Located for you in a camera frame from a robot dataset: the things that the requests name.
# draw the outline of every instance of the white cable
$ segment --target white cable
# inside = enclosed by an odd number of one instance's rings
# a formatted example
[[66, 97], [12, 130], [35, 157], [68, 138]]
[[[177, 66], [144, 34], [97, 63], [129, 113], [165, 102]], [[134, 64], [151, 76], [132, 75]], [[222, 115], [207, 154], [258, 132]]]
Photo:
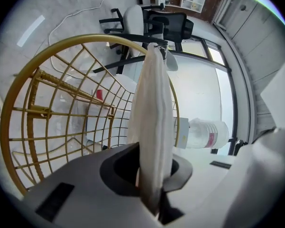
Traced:
[[[69, 14], [69, 15], [65, 16], [65, 18], [60, 22], [60, 24], [58, 24], [58, 25], [50, 32], [50, 34], [49, 34], [49, 36], [48, 36], [48, 46], [51, 45], [51, 35], [52, 35], [52, 33], [53, 33], [56, 29], [58, 29], [58, 28], [62, 25], [62, 23], [63, 23], [67, 18], [69, 18], [69, 17], [71, 17], [71, 16], [75, 16], [75, 15], [77, 15], [77, 14], [83, 12], [83, 11], [99, 9], [99, 8], [102, 6], [103, 2], [104, 2], [104, 0], [101, 1], [99, 7], [96, 7], [96, 8], [89, 8], [89, 9], [83, 9], [83, 10], [80, 10], [80, 11], [78, 11], [78, 12], [75, 12], [75, 13], [72, 13], [72, 14]], [[51, 65], [52, 65], [52, 67], [53, 67], [53, 69], [54, 69], [55, 71], [60, 72], [60, 73], [62, 73], [62, 74], [64, 73], [64, 71], [60, 71], [59, 69], [55, 68], [55, 66], [54, 66], [54, 64], [53, 64], [53, 59], [52, 59], [52, 57], [50, 58], [50, 61], [51, 61]], [[83, 79], [83, 77], [76, 77], [76, 76], [71, 75], [71, 74], [69, 74], [69, 73], [66, 73], [66, 74], [69, 75], [69, 76], [71, 76], [71, 77], [77, 78], [77, 79]]]

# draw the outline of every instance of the window frame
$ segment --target window frame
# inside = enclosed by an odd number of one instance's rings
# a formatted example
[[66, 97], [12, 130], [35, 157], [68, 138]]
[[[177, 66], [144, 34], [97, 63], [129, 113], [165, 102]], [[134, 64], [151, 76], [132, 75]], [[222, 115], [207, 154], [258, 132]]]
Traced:
[[[201, 37], [197, 37], [197, 36], [191, 36], [191, 39], [195, 40], [195, 41], [200, 41], [207, 57], [201, 57], [195, 54], [191, 54], [191, 53], [186, 53], [182, 51], [182, 46], [181, 43], [175, 43], [175, 50], [170, 50], [170, 52], [174, 55], [180, 55], [180, 56], [185, 56], [185, 57], [191, 57], [191, 58], [198, 58], [199, 60], [204, 60], [207, 63], [211, 63], [211, 66], [222, 70], [224, 72], [227, 73], [228, 78], [229, 78], [229, 82], [230, 82], [230, 87], [231, 87], [231, 94], [232, 94], [232, 101], [233, 101], [233, 129], [232, 129], [232, 134], [231, 134], [231, 138], [229, 138], [228, 143], [231, 143], [229, 151], [228, 151], [228, 155], [235, 155], [235, 144], [238, 140], [237, 138], [237, 132], [238, 132], [238, 102], [237, 102], [237, 95], [236, 95], [236, 91], [235, 91], [235, 85], [234, 85], [234, 81], [233, 81], [233, 77], [231, 74], [231, 68], [228, 65], [228, 62], [221, 50], [221, 46], [217, 45], [216, 43], [213, 43], [212, 41], [209, 40], [205, 40]], [[217, 50], [225, 65], [218, 63], [216, 61], [213, 60], [212, 55], [209, 51], [209, 48], [212, 48], [214, 50]], [[211, 153], [213, 154], [217, 154], [218, 153], [218, 149], [213, 149], [211, 150]]]

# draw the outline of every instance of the gold wire chair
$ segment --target gold wire chair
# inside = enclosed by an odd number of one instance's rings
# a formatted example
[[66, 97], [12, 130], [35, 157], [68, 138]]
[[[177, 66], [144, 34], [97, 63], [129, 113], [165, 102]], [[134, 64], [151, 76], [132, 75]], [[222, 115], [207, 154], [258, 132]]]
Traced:
[[[22, 194], [74, 158], [102, 151], [104, 145], [110, 149], [126, 143], [133, 92], [125, 89], [89, 50], [90, 44], [97, 42], [117, 43], [147, 53], [138, 44], [117, 36], [71, 37], [30, 60], [7, 93], [0, 123], [1, 150]], [[93, 63], [82, 70], [76, 66], [80, 57], [89, 57]], [[47, 66], [50, 60], [60, 66], [61, 73]], [[97, 78], [90, 76], [96, 64], [105, 69]], [[179, 109], [171, 81], [170, 86], [176, 146]], [[99, 89], [105, 92], [103, 100], [96, 97]], [[89, 121], [92, 130], [88, 131]], [[87, 144], [87, 134], [94, 136], [91, 144]]]

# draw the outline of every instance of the gold metal frame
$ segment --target gold metal frame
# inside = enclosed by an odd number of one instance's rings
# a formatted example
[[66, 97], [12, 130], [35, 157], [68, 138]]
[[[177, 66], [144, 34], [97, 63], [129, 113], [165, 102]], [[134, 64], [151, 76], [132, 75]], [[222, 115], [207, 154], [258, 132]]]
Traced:
[[[102, 35], [98, 35], [98, 34], [81, 35], [81, 36], [75, 36], [75, 37], [64, 39], [58, 43], [55, 43], [55, 44], [49, 46], [48, 48], [46, 48], [45, 50], [40, 52], [38, 55], [36, 55], [32, 60], [30, 60], [24, 66], [24, 68], [16, 76], [14, 82], [12, 83], [12, 85], [11, 85], [7, 95], [6, 95], [6, 99], [5, 99], [5, 102], [3, 105], [3, 109], [2, 109], [2, 117], [1, 117], [1, 123], [0, 123], [0, 143], [1, 143], [1, 150], [2, 150], [2, 154], [3, 154], [3, 158], [4, 158], [6, 167], [8, 169], [8, 172], [9, 172], [12, 180], [14, 181], [15, 185], [17, 186], [17, 188], [20, 190], [20, 192], [22, 194], [24, 194], [30, 187], [24, 186], [24, 184], [22, 183], [22, 181], [21, 181], [19, 175], [17, 174], [16, 170], [18, 170], [18, 169], [22, 170], [23, 173], [26, 175], [26, 177], [32, 182], [32, 184], [35, 185], [37, 183], [37, 180], [36, 180], [36, 176], [33, 175], [32, 166], [35, 167], [38, 178], [40, 180], [43, 180], [44, 174], [41, 170], [40, 164], [47, 162], [49, 169], [50, 169], [50, 172], [52, 173], [53, 170], [51, 167], [51, 161], [53, 161], [55, 159], [65, 157], [66, 161], [68, 162], [69, 161], [68, 156], [74, 152], [81, 151], [81, 155], [83, 155], [84, 149], [88, 150], [90, 153], [95, 152], [95, 143], [96, 143], [95, 142], [95, 134], [94, 134], [93, 144], [88, 145], [88, 146], [83, 145], [84, 134], [90, 133], [90, 132], [95, 133], [97, 131], [103, 131], [102, 137], [104, 137], [104, 131], [108, 130], [108, 132], [109, 132], [108, 138], [107, 139], [102, 138], [102, 140], [99, 141], [99, 143], [101, 143], [101, 146], [102, 146], [103, 141], [107, 140], [108, 141], [108, 148], [112, 147], [110, 141], [111, 141], [111, 137], [113, 137], [112, 136], [112, 129], [113, 129], [112, 124], [113, 124], [113, 119], [115, 118], [116, 110], [119, 109], [118, 108], [119, 103], [121, 102], [123, 95], [126, 92], [129, 93], [129, 97], [126, 100], [126, 104], [127, 104], [128, 102], [131, 102], [129, 99], [130, 99], [130, 96], [133, 95], [133, 93], [127, 91], [114, 78], [114, 76], [99, 62], [99, 60], [92, 54], [92, 52], [89, 51], [89, 49], [86, 47], [85, 43], [91, 43], [91, 42], [117, 43], [117, 44], [121, 44], [121, 45], [125, 45], [128, 47], [134, 48], [143, 54], [147, 53], [146, 49], [144, 49], [143, 47], [139, 46], [138, 44], [136, 44], [132, 41], [121, 38], [121, 37], [111, 36], [111, 35], [103, 35], [103, 34]], [[62, 58], [61, 56], [58, 55], [59, 52], [65, 50], [65, 49], [71, 48], [73, 46], [77, 46], [77, 45], [81, 45], [82, 49], [76, 54], [76, 56], [71, 60], [71, 62], [67, 62], [67, 60], [65, 60], [64, 58]], [[73, 63], [75, 62], [75, 60], [84, 51], [87, 52], [94, 59], [94, 63], [91, 65], [91, 67], [89, 68], [89, 70], [86, 73], [81, 72], [79, 69], [77, 69], [75, 66], [73, 66]], [[49, 73], [47, 73], [47, 72], [45, 72], [39, 68], [46, 60], [50, 59], [51, 57], [57, 58], [60, 62], [62, 62], [66, 65], [66, 68], [65, 68], [64, 72], [61, 74], [60, 79], [57, 77], [54, 77], [53, 75], [51, 75], [51, 74], [49, 74]], [[88, 76], [89, 72], [92, 70], [93, 66], [96, 63], [98, 63], [101, 67], [103, 67], [105, 69], [105, 73], [104, 73], [102, 79], [100, 80], [100, 82], [96, 82], [95, 80], [93, 80], [91, 77]], [[78, 87], [72, 86], [72, 85], [70, 85], [64, 81], [64, 76], [67, 74], [68, 69], [75, 70], [77, 73], [80, 73], [83, 76]], [[107, 89], [101, 85], [105, 76], [110, 76], [110, 77], [114, 78], [114, 82], [112, 83], [112, 85], [109, 89]], [[29, 82], [28, 89], [26, 91], [25, 99], [23, 102], [23, 107], [15, 107], [14, 105], [15, 105], [16, 99], [17, 99], [22, 87], [24, 86], [24, 84], [28, 80], [30, 80], [30, 82]], [[96, 90], [94, 91], [93, 95], [90, 95], [89, 93], [81, 90], [81, 86], [85, 80], [90, 80], [90, 81], [97, 84]], [[119, 84], [119, 89], [118, 89], [117, 93], [113, 94], [114, 99], [116, 97], [119, 98], [119, 102], [116, 106], [113, 104], [108, 104], [105, 102], [106, 98], [107, 98], [109, 92], [111, 91], [112, 86], [115, 82], [117, 82]], [[38, 86], [40, 84], [46, 84], [46, 85], [51, 86], [55, 89], [53, 94], [52, 94], [52, 98], [51, 98], [49, 106], [35, 105], [35, 99], [37, 97], [37, 90], [38, 90]], [[104, 97], [103, 101], [99, 100], [98, 98], [95, 97], [95, 93], [99, 87], [102, 87], [108, 91], [106, 96]], [[180, 120], [179, 108], [178, 108], [178, 102], [177, 102], [175, 90], [173, 88], [173, 84], [171, 81], [170, 81], [170, 87], [171, 87], [172, 95], [174, 98], [173, 109], [174, 109], [174, 111], [176, 111], [176, 118], [175, 118], [175, 123], [174, 123], [174, 129], [176, 129], [176, 138], [175, 138], [175, 146], [176, 146], [177, 141], [178, 141], [178, 137], [179, 137], [179, 120]], [[54, 101], [54, 98], [55, 98], [58, 90], [61, 90], [61, 91], [68, 93], [73, 98], [72, 104], [71, 104], [70, 109], [69, 109], [69, 113], [59, 113], [59, 112], [54, 112], [52, 110], [53, 101]], [[121, 97], [118, 96], [118, 92], [120, 90], [123, 91], [123, 95]], [[86, 114], [72, 114], [72, 108], [73, 108], [75, 101], [81, 101], [81, 102], [85, 102], [88, 104]], [[100, 109], [102, 109], [102, 108], [108, 109], [109, 110], [108, 115], [107, 116], [100, 116], [100, 112], [98, 115], [89, 115], [88, 109], [89, 109], [91, 104], [99, 106]], [[126, 118], [123, 118], [124, 112], [126, 110], [125, 109], [121, 109], [121, 110], [123, 110], [123, 115], [120, 118], [121, 123], [119, 126], [119, 135], [116, 136], [116, 137], [118, 137], [118, 144], [119, 144], [119, 138], [123, 137], [123, 136], [120, 136], [120, 131], [122, 129], [122, 120], [126, 119]], [[11, 120], [11, 115], [12, 115], [13, 111], [22, 112], [22, 115], [21, 115], [21, 136], [19, 138], [10, 138], [10, 120]], [[25, 115], [26, 115], [26, 120], [27, 120], [27, 126], [26, 126], [27, 138], [25, 137], [25, 134], [24, 134]], [[64, 135], [48, 136], [49, 120], [54, 115], [67, 116], [66, 132]], [[83, 123], [82, 131], [80, 133], [69, 133], [68, 134], [68, 125], [69, 125], [69, 121], [70, 121], [71, 116], [84, 117], [84, 123]], [[96, 117], [97, 118], [96, 126], [95, 126], [95, 129], [93, 131], [85, 131], [85, 124], [87, 122], [88, 117]], [[107, 120], [109, 121], [109, 128], [108, 129], [105, 129], [105, 124], [104, 124], [103, 129], [100, 129], [100, 130], [97, 129], [97, 123], [98, 123], [99, 118], [101, 118], [101, 117], [105, 118], [105, 123]], [[34, 132], [33, 132], [34, 119], [44, 119], [46, 121], [45, 137], [34, 137]], [[75, 136], [78, 136], [78, 135], [81, 135], [81, 141], [79, 141], [78, 139], [75, 138]], [[64, 138], [65, 143], [63, 145], [55, 148], [54, 150], [49, 151], [48, 150], [48, 140], [49, 139], [55, 139], [55, 138]], [[75, 141], [77, 141], [77, 143], [79, 143], [81, 145], [81, 149], [75, 150], [72, 152], [68, 152], [67, 144], [72, 139], [75, 139]], [[35, 141], [38, 141], [38, 140], [45, 140], [46, 151], [43, 153], [37, 153], [36, 152]], [[10, 142], [16, 142], [16, 141], [22, 143], [23, 152], [11, 151]], [[25, 142], [28, 143], [29, 152], [27, 152], [27, 150], [25, 148]], [[49, 154], [57, 151], [58, 149], [61, 149], [63, 146], [65, 146], [65, 151], [66, 151], [65, 154], [60, 155], [60, 156], [56, 156], [53, 158], [49, 157]], [[26, 164], [21, 165], [19, 163], [19, 161], [17, 160], [16, 155], [24, 156]], [[47, 157], [46, 160], [42, 160], [42, 161], [38, 160], [38, 158], [40, 156], [45, 156], [45, 155]], [[29, 173], [24, 171], [24, 168], [28, 168]]]

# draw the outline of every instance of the white floor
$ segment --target white floor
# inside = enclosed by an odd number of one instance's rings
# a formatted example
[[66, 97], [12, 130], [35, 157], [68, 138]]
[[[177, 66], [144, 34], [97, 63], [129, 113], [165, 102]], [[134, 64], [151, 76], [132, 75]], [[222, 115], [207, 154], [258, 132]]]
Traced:
[[[20, 0], [15, 8], [10, 12], [0, 30], [0, 95], [4, 99], [11, 83], [14, 80], [14, 74], [17, 74], [38, 52], [48, 47], [48, 35], [68, 14], [74, 13], [85, 8], [98, 7], [102, 0]], [[104, 0], [101, 8], [84, 11], [75, 17], [70, 17], [59, 27], [52, 35], [51, 43], [58, 42], [62, 39], [92, 33], [103, 33], [104, 28], [114, 25], [106, 24], [102, 27], [99, 24], [100, 19], [112, 18], [111, 9], [119, 8], [123, 14], [125, 10], [137, 4], [137, 0]], [[31, 26], [32, 23], [40, 16], [45, 19], [32, 32], [22, 47], [17, 43], [23, 33]], [[110, 50], [105, 43], [97, 43], [90, 47], [95, 56], [104, 64], [119, 60], [115, 50]], [[51, 74], [57, 75], [50, 64], [45, 64], [44, 68]], [[46, 98], [48, 89], [42, 88], [41, 95]], [[57, 107], [66, 107], [68, 105], [59, 105]], [[19, 119], [15, 116], [12, 119], [15, 126], [14, 134], [19, 133]], [[52, 121], [55, 134], [61, 130], [61, 119], [57, 118]], [[34, 129], [36, 135], [44, 132], [41, 125], [39, 129]], [[0, 181], [3, 187], [13, 193], [18, 198], [21, 194], [13, 185], [2, 159], [0, 150]]]

